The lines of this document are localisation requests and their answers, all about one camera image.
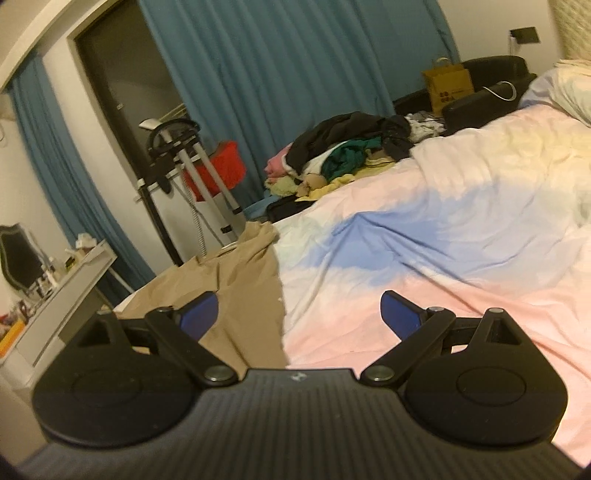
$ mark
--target black pole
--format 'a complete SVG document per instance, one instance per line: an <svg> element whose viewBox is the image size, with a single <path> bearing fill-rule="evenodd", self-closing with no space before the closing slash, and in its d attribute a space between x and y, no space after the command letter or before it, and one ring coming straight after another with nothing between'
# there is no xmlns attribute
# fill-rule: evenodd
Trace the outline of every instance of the black pole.
<svg viewBox="0 0 591 480"><path fill-rule="evenodd" d="M166 230L166 227L164 226L164 222L162 221L162 217L158 213L158 209L154 204L154 200L152 199L152 195L150 194L149 188L144 183L142 186L138 188L138 192L144 206L146 207L146 210L148 211L148 215L150 216L150 219L154 224L154 228L158 232L158 236L164 244L164 248L166 248L166 251L170 255L170 258L172 259L173 263L175 263L176 266L181 267L183 265L183 260L181 259L181 256L178 254L178 250L174 246L174 243L170 238L170 235L168 234L168 230Z"/></svg>

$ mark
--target doorway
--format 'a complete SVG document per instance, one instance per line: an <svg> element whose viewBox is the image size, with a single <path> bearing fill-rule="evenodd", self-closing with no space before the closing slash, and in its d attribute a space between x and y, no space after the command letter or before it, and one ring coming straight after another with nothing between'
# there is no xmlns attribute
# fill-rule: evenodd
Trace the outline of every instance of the doorway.
<svg viewBox="0 0 591 480"><path fill-rule="evenodd" d="M182 103L136 0L121 0L76 38L100 108L138 178L151 184L139 128Z"/></svg>

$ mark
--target black jacket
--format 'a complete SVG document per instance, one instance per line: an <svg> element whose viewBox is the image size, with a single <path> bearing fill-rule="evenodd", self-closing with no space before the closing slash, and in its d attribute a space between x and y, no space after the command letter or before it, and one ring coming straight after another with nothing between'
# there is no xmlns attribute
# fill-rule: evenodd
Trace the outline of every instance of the black jacket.
<svg viewBox="0 0 591 480"><path fill-rule="evenodd" d="M407 158L413 144L408 140L411 128L401 115L389 118L353 112L324 120L312 130L300 135L285 158L298 174L312 158L327 151L332 145L347 140L382 137L382 148L395 160Z"/></svg>

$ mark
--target red bag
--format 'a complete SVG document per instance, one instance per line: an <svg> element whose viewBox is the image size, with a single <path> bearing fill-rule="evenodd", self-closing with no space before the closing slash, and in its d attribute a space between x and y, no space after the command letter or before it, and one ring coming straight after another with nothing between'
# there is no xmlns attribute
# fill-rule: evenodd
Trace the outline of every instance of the red bag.
<svg viewBox="0 0 591 480"><path fill-rule="evenodd" d="M226 187L228 187L228 190L231 190L238 185L246 175L246 167L238 153L238 144L234 141L220 143L217 146L217 150L210 157L210 160L212 161L213 168L217 170L223 182L226 184ZM199 164L196 165L196 168L200 177L203 179L205 186L209 190L209 193L212 194L212 197L220 193L220 189L205 166ZM197 201L202 202L204 198L199 193L195 182L186 170L183 171L183 178L195 195Z"/></svg>

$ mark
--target black ribbed surface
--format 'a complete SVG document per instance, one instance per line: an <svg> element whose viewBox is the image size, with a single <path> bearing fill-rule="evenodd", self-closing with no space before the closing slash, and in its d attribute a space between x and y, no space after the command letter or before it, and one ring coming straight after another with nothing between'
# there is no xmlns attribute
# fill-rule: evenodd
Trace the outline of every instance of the black ribbed surface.
<svg viewBox="0 0 591 480"><path fill-rule="evenodd" d="M103 452L52 444L21 470L44 480L572 480L579 471L550 444L495 453L446 443L396 394L350 371L304 374L251 371L202 395L158 439Z"/></svg>

